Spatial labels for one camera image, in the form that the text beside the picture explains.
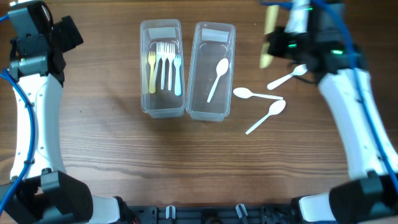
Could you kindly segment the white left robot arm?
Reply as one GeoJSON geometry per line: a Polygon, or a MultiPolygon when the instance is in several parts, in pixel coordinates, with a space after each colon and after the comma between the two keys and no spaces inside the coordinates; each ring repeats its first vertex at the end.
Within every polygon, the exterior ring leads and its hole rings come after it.
{"type": "Polygon", "coordinates": [[[15,1],[6,14],[16,31],[1,77],[17,103],[17,143],[1,211],[18,223],[115,223],[121,205],[92,195],[69,176],[60,151],[59,114],[65,52],[83,43],[70,16],[55,22],[43,1],[15,1]]]}

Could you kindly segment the white spoon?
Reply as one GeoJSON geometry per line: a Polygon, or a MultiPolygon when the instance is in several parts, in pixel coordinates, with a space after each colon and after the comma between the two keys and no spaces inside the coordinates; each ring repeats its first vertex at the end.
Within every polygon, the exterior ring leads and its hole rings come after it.
{"type": "Polygon", "coordinates": [[[248,99],[252,96],[259,97],[259,98],[266,98],[270,100],[283,100],[284,98],[281,96],[275,96],[275,95],[267,95],[267,94],[260,94],[260,93],[253,93],[251,90],[248,88],[244,87],[238,87],[233,90],[233,93],[235,96],[243,99],[248,99]]]}
{"type": "Polygon", "coordinates": [[[216,79],[215,79],[213,86],[211,87],[210,93],[209,93],[207,101],[206,101],[207,103],[209,103],[211,101],[213,95],[215,94],[215,90],[218,85],[218,82],[219,82],[220,78],[228,71],[228,67],[229,67],[229,60],[227,58],[223,58],[218,62],[217,66],[216,66],[216,79]]]}
{"type": "Polygon", "coordinates": [[[283,84],[284,82],[286,82],[288,79],[290,79],[294,76],[301,76],[301,75],[305,74],[307,71],[308,70],[307,70],[306,65],[304,65],[304,64],[299,65],[299,66],[295,67],[291,73],[269,83],[267,85],[267,89],[273,90],[273,89],[277,88],[278,86],[280,86],[281,84],[283,84]]]}
{"type": "Polygon", "coordinates": [[[281,113],[286,106],[286,101],[285,100],[278,100],[275,101],[273,104],[270,105],[268,113],[261,118],[259,121],[257,121],[255,124],[253,124],[246,132],[245,134],[250,134],[253,132],[258,126],[260,126],[268,117],[278,115],[281,113]]]}

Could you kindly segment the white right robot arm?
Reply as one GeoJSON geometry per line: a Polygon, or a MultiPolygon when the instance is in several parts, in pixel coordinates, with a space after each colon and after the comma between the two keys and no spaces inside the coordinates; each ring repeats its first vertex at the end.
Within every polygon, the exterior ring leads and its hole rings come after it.
{"type": "Polygon", "coordinates": [[[286,1],[268,54],[305,65],[327,102],[348,163],[349,182],[294,198],[294,223],[360,223],[397,215],[397,152],[377,110],[361,49],[343,20],[342,1],[286,1]]]}

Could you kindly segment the light blue plastic fork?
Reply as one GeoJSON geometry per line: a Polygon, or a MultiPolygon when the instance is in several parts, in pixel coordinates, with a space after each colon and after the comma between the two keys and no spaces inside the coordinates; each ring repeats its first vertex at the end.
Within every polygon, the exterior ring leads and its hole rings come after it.
{"type": "Polygon", "coordinates": [[[176,96],[180,96],[182,94],[182,86],[181,86],[181,77],[180,77],[180,67],[181,67],[181,55],[177,54],[174,59],[174,67],[175,67],[175,89],[174,93],[176,96]]]}

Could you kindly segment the yellow plastic fork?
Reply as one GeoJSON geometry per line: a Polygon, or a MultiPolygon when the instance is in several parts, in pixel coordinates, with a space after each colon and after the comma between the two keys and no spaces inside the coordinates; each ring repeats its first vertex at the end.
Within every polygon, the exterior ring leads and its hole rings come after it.
{"type": "Polygon", "coordinates": [[[154,51],[150,51],[148,56],[148,63],[150,65],[149,93],[155,93],[155,87],[154,87],[155,62],[156,62],[156,54],[154,51]]]}

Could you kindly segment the yellow plastic spoon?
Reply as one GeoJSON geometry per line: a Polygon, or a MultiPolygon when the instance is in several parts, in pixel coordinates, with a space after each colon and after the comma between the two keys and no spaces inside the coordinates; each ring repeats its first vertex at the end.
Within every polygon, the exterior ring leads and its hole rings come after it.
{"type": "Polygon", "coordinates": [[[268,67],[273,59],[273,56],[267,53],[270,47],[270,42],[268,41],[268,37],[272,32],[274,32],[278,11],[279,11],[279,6],[276,5],[269,6],[266,11],[266,17],[264,21],[264,42],[262,44],[260,61],[259,61],[260,69],[268,67]]]}

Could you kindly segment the white plastic fork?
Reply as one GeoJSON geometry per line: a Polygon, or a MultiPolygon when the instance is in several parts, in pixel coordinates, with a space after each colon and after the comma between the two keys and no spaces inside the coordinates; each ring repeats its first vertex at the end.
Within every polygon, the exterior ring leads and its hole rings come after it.
{"type": "Polygon", "coordinates": [[[161,71],[161,78],[160,78],[160,89],[163,90],[165,86],[165,63],[169,54],[169,44],[166,42],[162,43],[163,46],[163,56],[162,56],[162,71],[161,71]]]}
{"type": "Polygon", "coordinates": [[[160,67],[160,60],[164,56],[164,43],[163,42],[158,42],[157,47],[156,47],[156,61],[155,61],[155,70],[154,70],[154,80],[152,83],[152,87],[155,88],[156,86],[156,79],[157,79],[157,74],[158,70],[160,67]]]}
{"type": "Polygon", "coordinates": [[[175,45],[174,43],[169,43],[168,45],[168,61],[169,61],[169,74],[168,74],[168,90],[172,90],[172,65],[175,58],[175,45]]]}

